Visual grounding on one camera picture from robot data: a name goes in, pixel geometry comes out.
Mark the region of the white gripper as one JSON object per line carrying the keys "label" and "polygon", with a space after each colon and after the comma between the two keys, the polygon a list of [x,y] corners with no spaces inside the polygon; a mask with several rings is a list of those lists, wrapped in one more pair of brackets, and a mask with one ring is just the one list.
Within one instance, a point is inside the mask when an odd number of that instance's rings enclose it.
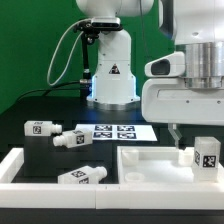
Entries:
{"label": "white gripper", "polygon": [[152,78],[143,85],[141,111],[147,122],[169,123],[175,147],[184,150],[177,124],[224,126],[224,89],[188,89],[180,78]]}

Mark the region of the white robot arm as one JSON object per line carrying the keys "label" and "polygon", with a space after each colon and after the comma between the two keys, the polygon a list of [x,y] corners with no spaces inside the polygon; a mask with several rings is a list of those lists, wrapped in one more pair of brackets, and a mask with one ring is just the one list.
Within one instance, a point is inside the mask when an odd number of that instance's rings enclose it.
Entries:
{"label": "white robot arm", "polygon": [[[83,31],[97,38],[98,57],[87,103],[104,110],[141,105],[143,118],[165,123],[175,137],[178,124],[224,126],[224,0],[76,0],[86,16]],[[140,95],[131,73],[137,48],[122,17],[158,9],[157,24],[174,49],[144,59],[147,80]]]}

